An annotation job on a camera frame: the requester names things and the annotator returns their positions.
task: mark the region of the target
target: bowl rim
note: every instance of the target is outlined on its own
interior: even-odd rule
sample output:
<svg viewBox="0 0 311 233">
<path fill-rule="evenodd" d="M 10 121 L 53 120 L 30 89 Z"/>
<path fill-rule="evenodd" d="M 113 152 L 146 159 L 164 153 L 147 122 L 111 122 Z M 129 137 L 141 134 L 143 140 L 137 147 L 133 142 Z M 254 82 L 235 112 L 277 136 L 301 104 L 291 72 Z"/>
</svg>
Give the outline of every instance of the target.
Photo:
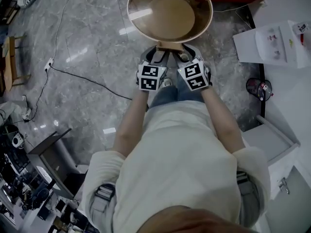
<svg viewBox="0 0 311 233">
<path fill-rule="evenodd" d="M 145 36 L 145 37 L 147 37 L 147 38 L 149 38 L 149 39 L 151 39 L 151 40 L 153 40 L 153 41 L 156 41 L 156 42 L 161 41 L 161 42 L 185 43 L 185 42 L 188 42 L 188 41 L 192 41 L 192 40 L 198 38 L 199 36 L 201 36 L 201 35 L 208 29 L 208 27 L 210 26 L 210 24 L 212 23 L 212 20 L 213 20 L 213 4 L 212 4 L 211 0 L 207 0 L 207 1 L 208 1 L 208 3 L 209 3 L 209 6 L 210 6 L 210 15 L 209 15 L 209 22 L 208 22 L 208 24 L 206 25 L 206 27 L 205 27 L 200 33 L 198 33 L 198 34 L 196 34 L 195 36 L 193 36 L 193 37 L 191 37 L 191 38 L 189 38 L 189 39 L 186 39 L 186 40 L 180 40 L 180 41 L 161 41 L 161 40 L 157 40 L 157 39 L 155 39 L 155 38 L 152 38 L 152 37 L 150 37 L 150 36 L 144 34 L 144 33 L 143 33 L 142 31 L 140 31 L 139 28 L 132 22 L 131 19 L 129 19 L 129 20 L 130 20 L 131 24 L 138 30 L 138 32 L 139 32 L 140 34 L 142 34 L 143 36 Z M 130 0 L 127 0 L 126 11 L 127 11 L 127 17 L 128 17 L 128 18 L 130 18 L 130 16 L 129 16 L 129 3 L 130 3 Z"/>
</svg>

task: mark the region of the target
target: power strip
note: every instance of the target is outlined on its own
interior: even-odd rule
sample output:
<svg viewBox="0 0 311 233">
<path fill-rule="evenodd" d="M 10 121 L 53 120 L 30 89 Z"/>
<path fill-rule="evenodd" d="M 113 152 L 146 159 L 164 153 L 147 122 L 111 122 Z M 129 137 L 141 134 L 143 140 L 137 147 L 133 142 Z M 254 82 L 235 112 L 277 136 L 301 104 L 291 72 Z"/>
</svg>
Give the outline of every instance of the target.
<svg viewBox="0 0 311 233">
<path fill-rule="evenodd" d="M 54 64 L 54 60 L 50 58 L 49 61 L 46 63 L 44 70 L 47 72 L 50 69 L 51 65 L 53 64 Z"/>
</svg>

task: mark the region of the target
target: marble floor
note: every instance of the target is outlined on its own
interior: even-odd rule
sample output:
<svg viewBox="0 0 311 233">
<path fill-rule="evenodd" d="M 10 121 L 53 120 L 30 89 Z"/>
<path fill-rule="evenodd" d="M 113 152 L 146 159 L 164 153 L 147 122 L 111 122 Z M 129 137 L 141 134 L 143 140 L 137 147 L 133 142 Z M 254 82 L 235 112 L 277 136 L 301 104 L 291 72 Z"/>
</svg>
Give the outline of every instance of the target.
<svg viewBox="0 0 311 233">
<path fill-rule="evenodd" d="M 9 35 L 26 35 L 17 42 L 17 71 L 31 74 L 24 86 L 5 93 L 6 100 L 27 95 L 35 108 L 46 81 L 44 66 L 54 55 L 55 35 L 66 0 L 36 0 L 21 9 L 9 27 Z M 83 75 L 110 89 L 131 97 L 141 53 L 154 42 L 137 31 L 124 33 L 131 26 L 126 14 L 127 0 L 69 0 L 58 33 L 54 67 Z M 258 77 L 255 64 L 239 63 L 232 36 L 248 30 L 234 11 L 215 13 L 212 24 L 190 43 L 200 49 L 212 73 L 217 92 L 234 114 L 242 131 L 257 125 L 260 103 L 245 89 L 249 77 Z M 33 121 L 20 122 L 20 132 L 32 145 L 54 131 L 72 128 L 65 144 L 78 164 L 88 164 L 93 153 L 112 147 L 114 134 L 103 130 L 117 128 L 129 101 L 90 82 L 56 72 L 38 102 Z M 14 116 L 13 121 L 21 120 Z"/>
</svg>

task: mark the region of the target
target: wooden chair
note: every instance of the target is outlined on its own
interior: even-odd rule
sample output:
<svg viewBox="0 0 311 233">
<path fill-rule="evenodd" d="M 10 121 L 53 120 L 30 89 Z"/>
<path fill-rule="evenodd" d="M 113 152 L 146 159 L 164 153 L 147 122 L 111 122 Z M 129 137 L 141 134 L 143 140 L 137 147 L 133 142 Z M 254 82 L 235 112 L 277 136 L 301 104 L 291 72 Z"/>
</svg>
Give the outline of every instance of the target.
<svg viewBox="0 0 311 233">
<path fill-rule="evenodd" d="M 19 37 L 7 37 L 2 46 L 2 56 L 5 58 L 4 82 L 7 91 L 10 91 L 12 89 L 12 86 L 25 84 L 31 77 L 31 74 L 17 76 L 16 71 L 15 40 L 22 39 L 24 37 L 26 36 L 24 35 Z M 23 80 L 23 82 L 14 83 L 16 80 Z"/>
</svg>

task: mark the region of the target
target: white sweater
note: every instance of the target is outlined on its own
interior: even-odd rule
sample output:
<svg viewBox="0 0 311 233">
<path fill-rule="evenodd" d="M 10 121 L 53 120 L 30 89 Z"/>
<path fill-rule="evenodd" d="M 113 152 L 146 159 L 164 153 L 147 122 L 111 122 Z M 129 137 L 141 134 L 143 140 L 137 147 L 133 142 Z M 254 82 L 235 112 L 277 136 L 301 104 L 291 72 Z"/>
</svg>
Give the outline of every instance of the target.
<svg viewBox="0 0 311 233">
<path fill-rule="evenodd" d="M 114 232 L 135 233 L 152 215 L 174 205 L 207 209 L 238 222 L 237 166 L 260 183 L 268 201 L 270 179 L 263 152 L 245 148 L 230 154 L 215 136 L 203 103 L 152 108 L 144 127 L 141 141 L 126 159 L 114 151 L 98 152 L 87 173 L 84 206 L 99 185 L 116 181 Z"/>
</svg>

